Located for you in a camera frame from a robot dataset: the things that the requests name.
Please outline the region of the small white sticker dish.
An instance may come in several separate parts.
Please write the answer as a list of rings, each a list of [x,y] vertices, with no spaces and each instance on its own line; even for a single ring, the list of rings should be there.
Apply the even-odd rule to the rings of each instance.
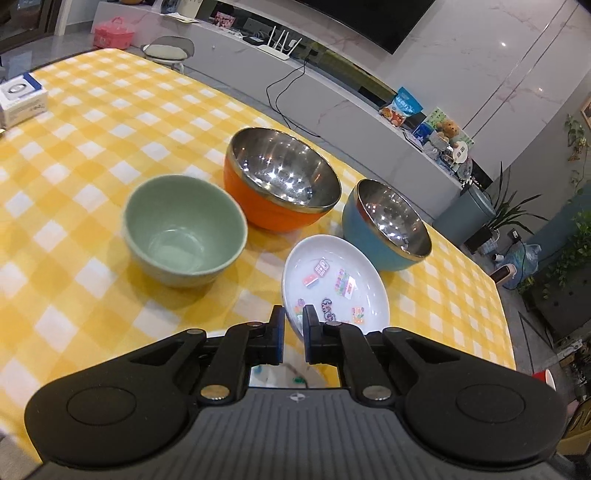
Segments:
[[[334,235],[298,242],[283,267],[281,299],[294,333],[303,337],[304,306],[315,307],[321,322],[339,321],[363,333],[390,326],[384,282],[363,253]]]

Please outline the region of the blue steel bowl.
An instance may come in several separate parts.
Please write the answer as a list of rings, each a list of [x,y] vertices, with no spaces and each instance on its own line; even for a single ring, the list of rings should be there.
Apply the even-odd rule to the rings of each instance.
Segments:
[[[432,240],[420,215],[394,188],[363,179],[342,210],[342,234],[379,271],[407,269],[427,259]]]

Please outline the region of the green ceramic bowl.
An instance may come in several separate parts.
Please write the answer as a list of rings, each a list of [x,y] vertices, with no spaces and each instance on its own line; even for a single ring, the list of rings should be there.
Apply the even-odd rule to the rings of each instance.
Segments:
[[[211,283],[242,254],[249,226],[228,192],[180,174],[153,177],[129,195],[122,238],[144,274],[172,288]]]

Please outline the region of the orange steel bowl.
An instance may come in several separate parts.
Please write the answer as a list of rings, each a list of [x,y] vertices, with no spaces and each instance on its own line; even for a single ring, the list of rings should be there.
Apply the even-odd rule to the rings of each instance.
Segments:
[[[342,196],[338,175],[322,155],[290,134],[263,127],[231,137],[223,186],[249,223],[279,233],[314,224]]]

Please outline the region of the white Fruity painted plate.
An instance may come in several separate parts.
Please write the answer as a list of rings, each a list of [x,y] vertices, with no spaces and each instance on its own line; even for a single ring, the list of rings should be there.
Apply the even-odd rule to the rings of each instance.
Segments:
[[[310,366],[303,368],[283,363],[277,366],[259,365],[250,370],[249,386],[278,389],[321,389],[329,384],[322,374]]]

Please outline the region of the grey-green trash bin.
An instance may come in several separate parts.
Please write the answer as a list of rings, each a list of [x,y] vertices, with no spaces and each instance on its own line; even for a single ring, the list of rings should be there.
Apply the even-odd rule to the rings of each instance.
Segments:
[[[433,227],[460,247],[495,215],[490,197],[471,185],[433,222]]]

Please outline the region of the red mug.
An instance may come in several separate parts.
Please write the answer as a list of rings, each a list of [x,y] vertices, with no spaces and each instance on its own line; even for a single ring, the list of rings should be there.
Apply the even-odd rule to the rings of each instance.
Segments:
[[[550,369],[544,369],[532,374],[533,378],[536,378],[542,382],[544,382],[547,386],[552,388],[553,390],[557,390],[556,381],[554,379],[554,375],[552,374]]]

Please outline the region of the tall leafy floor plant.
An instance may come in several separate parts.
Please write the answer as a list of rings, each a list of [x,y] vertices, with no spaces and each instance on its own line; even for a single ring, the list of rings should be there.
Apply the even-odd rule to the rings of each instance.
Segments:
[[[473,251],[477,251],[483,244],[491,240],[494,233],[499,231],[502,227],[519,227],[522,230],[533,234],[533,231],[523,223],[525,217],[531,217],[545,222],[548,221],[548,218],[531,213],[525,208],[527,204],[537,200],[541,195],[536,194],[515,203],[514,199],[517,191],[514,191],[513,193],[509,192],[510,180],[511,168],[508,168],[507,170],[502,171],[499,176],[497,197],[493,204],[495,214],[493,218],[474,235],[475,240],[472,248]]]

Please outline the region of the brown teddy bear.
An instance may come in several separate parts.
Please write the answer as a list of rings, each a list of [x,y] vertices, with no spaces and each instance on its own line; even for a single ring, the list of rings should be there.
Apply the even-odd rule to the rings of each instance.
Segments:
[[[460,127],[454,120],[446,118],[445,120],[436,125],[436,130],[438,136],[443,141],[451,145],[453,148],[457,147],[458,136],[460,134]]]

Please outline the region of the white TV cabinet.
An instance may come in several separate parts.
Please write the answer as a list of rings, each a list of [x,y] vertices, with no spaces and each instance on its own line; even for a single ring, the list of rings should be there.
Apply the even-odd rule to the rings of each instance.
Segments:
[[[460,195],[460,183],[415,148],[376,109],[329,78],[294,60],[280,61],[205,22],[183,24],[154,11],[101,2],[94,21],[122,17],[135,28],[135,46],[160,36],[183,36],[194,44],[188,68],[263,104],[279,102],[291,123],[322,145],[332,145],[370,177],[404,194],[426,215],[440,216]]]

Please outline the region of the blue snack bag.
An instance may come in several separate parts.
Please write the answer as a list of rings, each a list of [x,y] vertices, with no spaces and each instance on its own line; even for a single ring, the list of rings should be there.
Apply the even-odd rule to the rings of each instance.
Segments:
[[[380,114],[394,127],[401,127],[408,118],[421,113],[422,110],[421,103],[406,88],[401,87],[394,99],[381,107]]]

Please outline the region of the white wifi router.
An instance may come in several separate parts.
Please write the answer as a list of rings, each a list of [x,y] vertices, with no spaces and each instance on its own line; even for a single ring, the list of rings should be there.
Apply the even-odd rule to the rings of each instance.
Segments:
[[[302,39],[301,37],[290,38],[290,31],[287,29],[279,30],[276,26],[273,26],[266,43],[259,45],[257,49],[280,61],[287,61],[294,54],[297,46],[301,44]]]

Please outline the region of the white blue small box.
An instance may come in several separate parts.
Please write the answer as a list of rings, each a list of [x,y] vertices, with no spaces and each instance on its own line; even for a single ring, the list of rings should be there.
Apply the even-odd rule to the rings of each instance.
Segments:
[[[48,91],[29,72],[1,84],[1,128],[10,129],[47,111]]]

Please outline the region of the pink plastic basket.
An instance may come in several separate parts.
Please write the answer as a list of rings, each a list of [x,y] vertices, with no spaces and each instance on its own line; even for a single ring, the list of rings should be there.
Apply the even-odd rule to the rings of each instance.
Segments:
[[[122,17],[114,17],[94,28],[93,46],[125,50],[131,45],[134,33],[135,28],[131,23]]]

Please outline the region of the black wall television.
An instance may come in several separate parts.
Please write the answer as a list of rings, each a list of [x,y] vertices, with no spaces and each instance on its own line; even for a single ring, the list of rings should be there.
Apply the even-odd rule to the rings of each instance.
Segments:
[[[301,1],[301,4],[360,33],[390,54],[394,54],[434,3],[434,0]]]

